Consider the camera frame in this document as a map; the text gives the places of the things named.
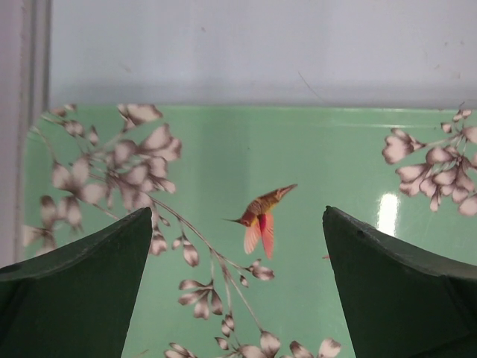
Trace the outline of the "aluminium frame rail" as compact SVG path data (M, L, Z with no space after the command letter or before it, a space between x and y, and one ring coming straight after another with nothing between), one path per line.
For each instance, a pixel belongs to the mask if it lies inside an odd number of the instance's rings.
M25 146L28 130L49 108L52 1L22 1L14 259L23 257Z

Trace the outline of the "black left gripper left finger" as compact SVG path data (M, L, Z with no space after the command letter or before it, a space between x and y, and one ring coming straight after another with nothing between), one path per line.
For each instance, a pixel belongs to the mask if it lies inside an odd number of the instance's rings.
M1 268L2 357L120 357L151 242L146 207Z

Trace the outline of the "green floral tray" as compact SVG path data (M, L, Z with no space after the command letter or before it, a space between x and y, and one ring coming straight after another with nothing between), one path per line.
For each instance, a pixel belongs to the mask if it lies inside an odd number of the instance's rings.
M323 213L476 267L476 112L67 104L24 190L24 258L151 209L124 357L357 357Z

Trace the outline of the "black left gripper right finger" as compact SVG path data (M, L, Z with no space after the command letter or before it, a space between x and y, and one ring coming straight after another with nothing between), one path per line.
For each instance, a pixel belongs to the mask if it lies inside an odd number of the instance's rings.
M337 207L323 235L357 357L475 357L476 267L389 236Z

